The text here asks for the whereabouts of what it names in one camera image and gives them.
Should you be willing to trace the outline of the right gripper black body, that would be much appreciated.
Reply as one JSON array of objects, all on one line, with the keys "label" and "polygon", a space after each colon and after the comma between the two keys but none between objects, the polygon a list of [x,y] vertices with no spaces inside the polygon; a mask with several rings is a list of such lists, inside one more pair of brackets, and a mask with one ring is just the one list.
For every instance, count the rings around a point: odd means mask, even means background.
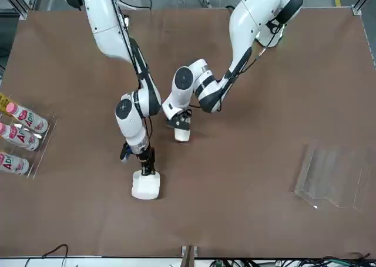
[{"label": "right gripper black body", "polygon": [[142,151],[140,154],[137,155],[137,159],[141,163],[154,163],[155,162],[155,148],[154,147],[148,147],[144,151]]}]

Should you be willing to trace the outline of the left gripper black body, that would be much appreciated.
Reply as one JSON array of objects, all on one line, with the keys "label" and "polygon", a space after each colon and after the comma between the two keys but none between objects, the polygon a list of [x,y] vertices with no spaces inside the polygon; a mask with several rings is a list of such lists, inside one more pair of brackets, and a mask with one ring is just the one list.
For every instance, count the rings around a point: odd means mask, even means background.
[{"label": "left gripper black body", "polygon": [[171,119],[167,119],[165,125],[170,128],[180,130],[190,130],[192,110],[185,110],[176,114]]}]

